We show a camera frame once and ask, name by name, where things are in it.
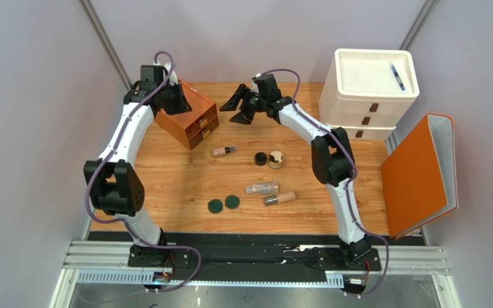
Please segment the orange drawer box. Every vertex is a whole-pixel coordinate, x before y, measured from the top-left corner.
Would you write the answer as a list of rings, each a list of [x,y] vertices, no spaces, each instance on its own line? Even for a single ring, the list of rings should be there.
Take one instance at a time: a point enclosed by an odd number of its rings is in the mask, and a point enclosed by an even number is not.
[[[182,90],[192,111],[177,115],[159,112],[155,122],[187,149],[193,150],[220,125],[215,102],[181,80]]]

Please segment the clear glitter bottle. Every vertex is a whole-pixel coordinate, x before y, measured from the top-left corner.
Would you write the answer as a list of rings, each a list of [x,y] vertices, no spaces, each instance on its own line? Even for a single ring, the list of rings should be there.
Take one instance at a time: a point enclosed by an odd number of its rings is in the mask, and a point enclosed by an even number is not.
[[[252,195],[277,194],[279,191],[280,186],[276,181],[255,183],[245,187],[245,193]]]

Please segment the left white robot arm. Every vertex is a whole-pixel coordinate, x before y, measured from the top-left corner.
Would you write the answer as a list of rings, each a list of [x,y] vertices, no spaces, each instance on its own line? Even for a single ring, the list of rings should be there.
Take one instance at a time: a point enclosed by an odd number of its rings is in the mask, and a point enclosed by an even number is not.
[[[101,224],[122,223],[133,237],[133,256],[160,262],[168,258],[166,235],[144,208],[145,189],[134,165],[144,134],[159,111],[169,115],[191,111],[174,68],[174,61],[141,67],[141,79],[124,97],[109,145],[83,167],[90,218]]]

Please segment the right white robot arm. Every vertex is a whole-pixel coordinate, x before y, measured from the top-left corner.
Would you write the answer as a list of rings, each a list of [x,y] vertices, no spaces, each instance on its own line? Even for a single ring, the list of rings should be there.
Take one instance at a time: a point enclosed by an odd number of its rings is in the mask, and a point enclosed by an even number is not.
[[[283,96],[272,71],[253,77],[251,87],[241,84],[220,109],[235,111],[230,122],[239,124],[251,124],[257,113],[265,113],[302,137],[311,146],[313,173],[331,196],[345,260],[358,262],[370,251],[353,193],[356,165],[343,128],[322,124],[305,112],[294,97]]]

